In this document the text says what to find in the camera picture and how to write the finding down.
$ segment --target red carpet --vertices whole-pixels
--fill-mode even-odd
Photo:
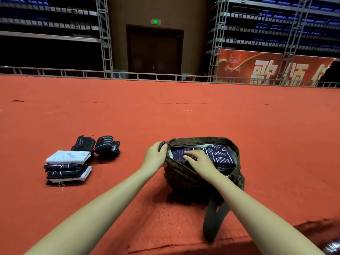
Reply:
[[[127,178],[154,142],[197,136],[234,141],[245,191],[313,242],[340,237],[339,111],[340,89],[1,76],[2,253],[24,253]],[[45,159],[82,134],[113,135],[120,157],[84,185],[46,186]],[[169,204],[170,192],[160,169],[93,254],[258,253],[232,213],[206,244],[205,207]]]

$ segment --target white folded cloth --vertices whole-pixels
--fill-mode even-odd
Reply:
[[[66,165],[66,164],[83,165],[90,156],[91,156],[91,152],[89,151],[58,150],[52,156],[46,159],[46,163],[53,164],[53,165]]]
[[[77,178],[63,178],[63,179],[49,179],[49,181],[53,183],[61,183],[61,182],[67,182],[67,181],[85,181],[87,176],[90,174],[92,170],[91,166],[88,166],[87,169],[83,172],[83,174],[80,177]]]

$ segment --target forearm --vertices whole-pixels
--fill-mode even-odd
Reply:
[[[147,170],[138,170],[71,215],[26,254],[90,253],[151,176]]]
[[[219,191],[262,254],[323,254],[311,241],[274,212],[217,172],[210,183]]]

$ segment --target door frame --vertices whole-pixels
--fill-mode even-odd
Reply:
[[[140,25],[132,25],[126,24],[126,46],[128,51],[128,72],[131,71],[131,46],[130,46],[130,35],[133,28],[140,28],[140,29],[155,29],[155,30],[166,30],[166,31],[173,31],[179,33],[179,48],[177,50],[177,72],[176,74],[181,75],[182,72],[182,54],[183,54],[183,39],[184,39],[184,30],[183,29],[168,29],[168,28],[160,28],[160,27],[152,27],[152,26],[140,26]]]

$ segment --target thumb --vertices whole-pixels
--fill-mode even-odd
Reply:
[[[189,162],[189,164],[190,164],[192,167],[194,166],[194,164],[195,164],[196,161],[193,160],[192,157],[189,157],[189,156],[187,156],[187,155],[184,155],[183,158],[184,158],[185,160],[187,160],[187,161]]]
[[[160,153],[162,154],[162,155],[165,155],[166,153],[167,153],[167,150],[168,150],[168,144],[164,144],[161,148],[160,148]]]

